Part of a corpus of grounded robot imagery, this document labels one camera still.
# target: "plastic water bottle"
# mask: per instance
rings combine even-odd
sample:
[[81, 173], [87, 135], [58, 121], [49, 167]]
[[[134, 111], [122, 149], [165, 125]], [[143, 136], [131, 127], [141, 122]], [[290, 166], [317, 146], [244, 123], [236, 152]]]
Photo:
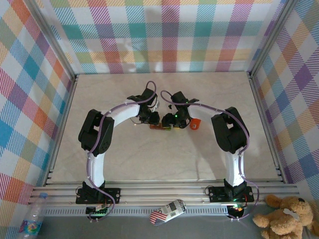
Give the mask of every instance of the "plastic water bottle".
[[45, 208], [47, 196], [47, 193], [40, 193], [40, 196], [35, 203], [30, 205], [21, 224], [17, 239], [36, 238], [43, 222], [44, 215], [42, 210]]

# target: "bottle label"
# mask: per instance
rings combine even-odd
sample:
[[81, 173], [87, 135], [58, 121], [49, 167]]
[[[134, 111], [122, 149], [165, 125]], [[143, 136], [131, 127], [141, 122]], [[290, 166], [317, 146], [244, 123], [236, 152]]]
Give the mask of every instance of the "bottle label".
[[42, 222], [24, 220], [21, 224], [19, 233], [37, 235], [41, 225]]

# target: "black mounting plate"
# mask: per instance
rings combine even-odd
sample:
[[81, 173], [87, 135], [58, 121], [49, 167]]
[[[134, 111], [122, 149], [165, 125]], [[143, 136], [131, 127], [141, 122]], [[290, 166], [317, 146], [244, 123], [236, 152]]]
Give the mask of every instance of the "black mounting plate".
[[[225, 193], [225, 187], [208, 187], [208, 196], [211, 203], [227, 203], [230, 202], [228, 195]], [[247, 202], [252, 203], [254, 201], [253, 190], [251, 187], [246, 186], [245, 190], [237, 197], [234, 197], [232, 202], [245, 203], [247, 196]]]
[[[118, 204], [120, 202], [120, 197], [121, 197], [121, 189], [120, 188], [102, 188], [102, 190], [108, 194], [110, 194], [114, 200], [115, 200], [115, 204]], [[91, 195], [88, 194], [87, 191], [85, 191], [85, 189], [83, 188], [79, 188], [77, 191], [77, 198], [75, 200], [76, 204], [103, 204], [106, 203], [110, 204], [113, 203], [111, 198], [105, 196], [104, 198], [102, 198], [102, 200], [98, 200], [96, 197], [92, 197]]]

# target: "plaid fabric wall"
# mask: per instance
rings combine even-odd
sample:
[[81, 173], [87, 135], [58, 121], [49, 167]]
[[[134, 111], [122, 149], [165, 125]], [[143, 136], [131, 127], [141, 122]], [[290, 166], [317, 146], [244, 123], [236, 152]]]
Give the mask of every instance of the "plaid fabric wall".
[[319, 200], [319, 0], [300, 0], [257, 83], [290, 183]]
[[22, 0], [0, 0], [0, 238], [15, 238], [42, 180], [69, 96], [65, 73]]
[[245, 71], [285, 1], [37, 0], [85, 74]]

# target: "orange object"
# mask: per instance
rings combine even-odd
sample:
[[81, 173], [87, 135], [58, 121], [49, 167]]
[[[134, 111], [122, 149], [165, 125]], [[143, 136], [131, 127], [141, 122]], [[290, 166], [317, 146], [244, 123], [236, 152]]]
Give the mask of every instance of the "orange object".
[[200, 119], [191, 119], [189, 127], [192, 130], [197, 130], [199, 128], [201, 120]]

